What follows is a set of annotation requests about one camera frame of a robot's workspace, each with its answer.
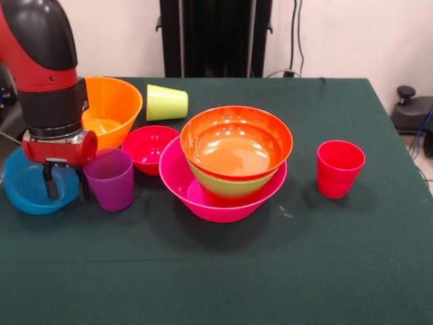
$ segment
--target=yellow-green bowl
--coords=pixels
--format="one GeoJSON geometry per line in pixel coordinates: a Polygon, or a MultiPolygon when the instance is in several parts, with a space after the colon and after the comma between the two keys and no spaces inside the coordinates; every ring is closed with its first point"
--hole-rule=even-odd
{"type": "Polygon", "coordinates": [[[252,181],[227,181],[210,176],[195,167],[189,160],[187,161],[193,174],[204,188],[213,194],[226,198],[241,198],[259,191],[278,170],[276,169],[272,173],[252,181]]]}

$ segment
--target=blue bowl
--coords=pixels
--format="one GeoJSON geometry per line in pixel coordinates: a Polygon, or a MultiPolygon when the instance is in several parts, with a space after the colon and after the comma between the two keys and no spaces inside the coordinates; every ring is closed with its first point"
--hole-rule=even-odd
{"type": "Polygon", "coordinates": [[[53,168],[59,198],[48,197],[41,164],[27,159],[22,148],[6,160],[3,187],[15,207],[31,215],[47,215],[60,210],[78,197],[78,177],[70,168],[53,168]]]}

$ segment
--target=pink bowl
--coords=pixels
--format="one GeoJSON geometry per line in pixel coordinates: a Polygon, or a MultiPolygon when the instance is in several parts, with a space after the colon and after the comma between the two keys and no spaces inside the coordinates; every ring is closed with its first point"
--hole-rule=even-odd
{"type": "Polygon", "coordinates": [[[133,157],[135,168],[142,173],[158,176],[160,155],[166,145],[180,133],[171,127],[150,125],[127,135],[122,149],[133,157]]]}
{"type": "Polygon", "coordinates": [[[285,162],[257,193],[244,198],[214,196],[201,187],[188,166],[179,137],[161,155],[160,175],[165,186],[195,215],[207,221],[227,223],[239,221],[253,213],[282,187],[288,168],[285,162]]]}

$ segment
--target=yellow-green cup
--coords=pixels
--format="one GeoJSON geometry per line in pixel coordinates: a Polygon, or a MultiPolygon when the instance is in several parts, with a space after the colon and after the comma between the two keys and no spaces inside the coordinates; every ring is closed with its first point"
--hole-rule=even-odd
{"type": "Polygon", "coordinates": [[[187,114],[188,94],[186,91],[147,85],[147,121],[184,118],[187,114]]]}
{"type": "Polygon", "coordinates": [[[242,196],[247,196],[257,192],[278,170],[276,169],[272,173],[252,181],[226,181],[225,179],[215,178],[204,173],[189,161],[188,164],[191,167],[193,174],[197,177],[197,180],[204,188],[213,194],[224,196],[226,198],[241,198],[242,196]]]}

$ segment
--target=orange bowl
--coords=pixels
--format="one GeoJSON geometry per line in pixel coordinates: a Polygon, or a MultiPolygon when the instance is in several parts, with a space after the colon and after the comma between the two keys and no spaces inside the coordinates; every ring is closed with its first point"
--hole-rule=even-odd
{"type": "Polygon", "coordinates": [[[128,135],[143,105],[140,92],[120,79],[87,77],[89,109],[81,120],[97,136],[97,149],[117,148],[128,135]]]}
{"type": "Polygon", "coordinates": [[[194,116],[181,132],[182,151],[203,172],[234,181],[264,177],[289,157],[293,137],[271,113],[222,106],[194,116]]]}

